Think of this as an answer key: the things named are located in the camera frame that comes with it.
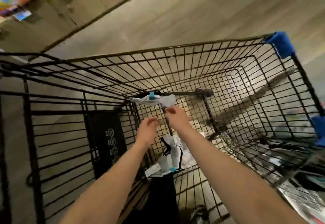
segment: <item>shopping cart basket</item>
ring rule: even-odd
[[[143,172],[164,151],[160,137],[175,134],[160,106],[130,102],[148,91],[176,95],[193,127],[284,200],[323,211],[319,194],[295,176],[311,164],[323,168],[311,118],[324,111],[283,33],[69,60],[0,55],[2,213],[8,223],[57,223],[132,146],[139,123],[155,116],[156,143],[144,155],[123,214],[141,206],[149,184]],[[13,56],[36,59],[19,65]],[[204,204],[211,220],[230,218],[198,165],[176,172],[174,183],[182,213]]]

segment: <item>person's left hand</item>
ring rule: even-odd
[[[156,117],[145,118],[136,133],[136,142],[148,146],[155,142],[156,128],[159,125]]]

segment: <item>hand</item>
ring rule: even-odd
[[[178,133],[182,133],[192,128],[189,123],[189,117],[184,109],[177,106],[171,106],[167,107],[165,111],[165,116],[169,121],[169,125]]]
[[[148,147],[155,142],[156,128],[159,125],[156,117],[145,118],[136,133],[136,143],[145,144]]]

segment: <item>white icon on black panel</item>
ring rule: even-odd
[[[113,129],[109,128],[107,130],[107,132],[108,132],[108,136],[110,136],[110,137],[114,136],[114,130]]]
[[[116,144],[116,140],[114,137],[111,138],[111,145],[114,146]]]
[[[112,154],[113,155],[117,155],[118,152],[119,152],[119,149],[117,147],[112,148]]]
[[[114,156],[114,159],[112,160],[112,163],[115,164],[120,159],[119,156]]]

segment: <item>bare arm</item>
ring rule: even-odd
[[[220,151],[194,130],[183,109],[169,107],[166,117],[238,223],[306,224],[258,174]]]
[[[142,157],[154,142],[157,125],[156,118],[144,119],[133,147],[75,201],[60,224],[117,222]]]

